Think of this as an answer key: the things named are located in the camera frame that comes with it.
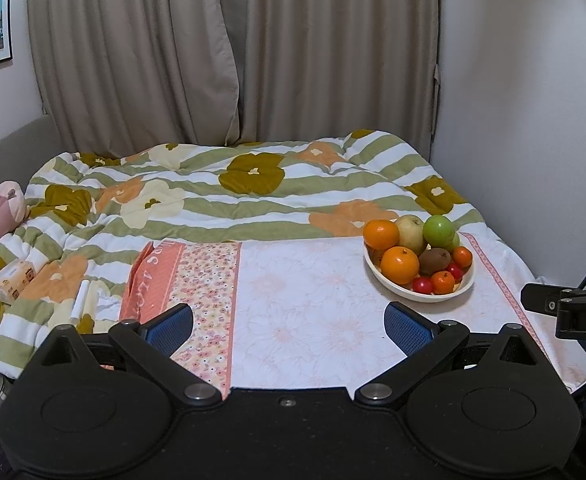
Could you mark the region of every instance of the beige curtain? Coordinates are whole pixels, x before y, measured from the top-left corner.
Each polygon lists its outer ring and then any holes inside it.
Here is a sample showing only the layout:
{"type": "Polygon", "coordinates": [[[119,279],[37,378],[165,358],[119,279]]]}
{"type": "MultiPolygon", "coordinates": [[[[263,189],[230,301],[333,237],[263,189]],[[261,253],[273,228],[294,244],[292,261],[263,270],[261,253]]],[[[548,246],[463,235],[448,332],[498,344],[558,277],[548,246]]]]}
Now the beige curtain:
{"type": "Polygon", "coordinates": [[[237,140],[219,0],[28,0],[28,15],[44,106],[67,150],[237,140]]]}
{"type": "Polygon", "coordinates": [[[243,141],[380,129],[428,158],[438,0],[247,0],[246,8],[243,141]]]}

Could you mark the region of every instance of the headboard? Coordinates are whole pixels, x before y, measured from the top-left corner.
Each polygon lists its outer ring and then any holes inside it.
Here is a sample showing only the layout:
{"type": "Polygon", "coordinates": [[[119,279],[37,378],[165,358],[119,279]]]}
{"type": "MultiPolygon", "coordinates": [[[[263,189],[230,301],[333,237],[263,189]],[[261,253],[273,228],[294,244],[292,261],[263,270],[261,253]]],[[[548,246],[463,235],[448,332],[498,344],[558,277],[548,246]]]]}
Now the headboard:
{"type": "Polygon", "coordinates": [[[26,124],[0,140],[0,183],[14,180],[25,190],[33,174],[62,151],[51,116],[26,124]]]}

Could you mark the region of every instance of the fruit bowl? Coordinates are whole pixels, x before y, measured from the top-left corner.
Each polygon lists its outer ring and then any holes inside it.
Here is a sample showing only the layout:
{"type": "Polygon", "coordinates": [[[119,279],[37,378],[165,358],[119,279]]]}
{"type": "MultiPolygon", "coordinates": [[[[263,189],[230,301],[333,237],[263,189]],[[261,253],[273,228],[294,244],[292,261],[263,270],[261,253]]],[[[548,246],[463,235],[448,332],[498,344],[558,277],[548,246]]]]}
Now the fruit bowl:
{"type": "Polygon", "coordinates": [[[474,261],[471,263],[471,266],[464,274],[462,281],[457,285],[457,288],[450,294],[419,294],[418,292],[414,292],[409,288],[405,288],[401,285],[395,285],[391,280],[385,278],[371,260],[369,249],[366,247],[366,245],[364,245],[364,260],[369,266],[369,269],[371,269],[371,272],[373,272],[373,275],[382,285],[384,285],[394,294],[397,294],[406,300],[420,301],[420,303],[439,303],[440,301],[450,300],[460,296],[461,294],[464,294],[469,288],[471,288],[471,285],[473,285],[473,274],[475,267],[474,261]]]}

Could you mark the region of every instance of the brown kiwi fruit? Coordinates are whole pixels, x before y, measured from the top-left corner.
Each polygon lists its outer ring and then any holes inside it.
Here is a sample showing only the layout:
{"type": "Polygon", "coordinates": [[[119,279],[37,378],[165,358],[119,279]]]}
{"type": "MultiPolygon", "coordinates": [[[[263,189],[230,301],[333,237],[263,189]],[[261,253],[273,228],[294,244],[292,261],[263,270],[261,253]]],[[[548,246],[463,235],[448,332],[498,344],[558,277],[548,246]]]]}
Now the brown kiwi fruit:
{"type": "Polygon", "coordinates": [[[430,276],[444,270],[451,263],[451,255],[446,249],[429,249],[420,254],[420,272],[430,276]]]}

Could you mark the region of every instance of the green and white striped comforter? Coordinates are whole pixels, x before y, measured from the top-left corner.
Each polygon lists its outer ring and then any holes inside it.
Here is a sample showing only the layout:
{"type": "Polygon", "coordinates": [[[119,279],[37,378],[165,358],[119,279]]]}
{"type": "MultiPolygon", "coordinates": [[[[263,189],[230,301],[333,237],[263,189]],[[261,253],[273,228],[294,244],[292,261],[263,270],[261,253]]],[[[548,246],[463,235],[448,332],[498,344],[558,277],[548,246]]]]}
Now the green and white striped comforter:
{"type": "Polygon", "coordinates": [[[483,224],[409,144],[370,130],[235,148],[163,144],[120,160],[63,153],[25,196],[30,218],[0,240],[0,269],[19,258],[38,272],[13,305],[0,303],[0,371],[10,377],[57,324],[108,330],[149,240],[356,236],[369,219],[406,213],[483,224]]]}

